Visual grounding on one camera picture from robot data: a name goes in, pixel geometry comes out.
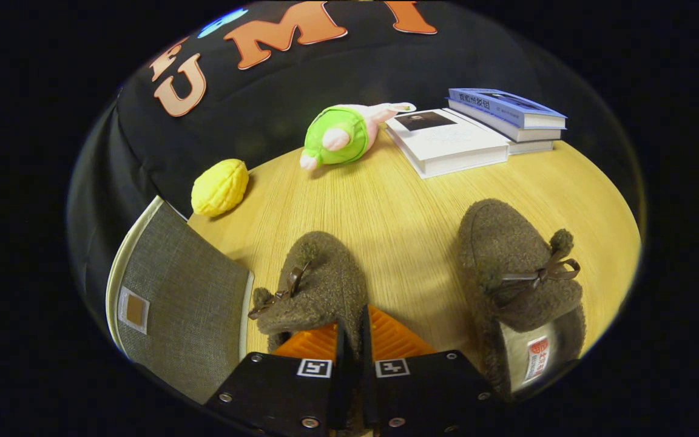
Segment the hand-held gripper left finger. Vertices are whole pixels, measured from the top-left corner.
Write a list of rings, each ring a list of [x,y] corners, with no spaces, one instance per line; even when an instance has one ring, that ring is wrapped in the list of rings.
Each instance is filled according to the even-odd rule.
[[[337,435],[350,425],[353,352],[333,322],[247,354],[205,409],[255,435]]]

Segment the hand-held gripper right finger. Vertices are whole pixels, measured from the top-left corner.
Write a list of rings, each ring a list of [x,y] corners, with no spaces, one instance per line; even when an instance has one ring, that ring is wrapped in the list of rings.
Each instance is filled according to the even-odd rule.
[[[362,417],[375,435],[479,435],[497,417],[491,384],[458,350],[435,351],[366,305]]]

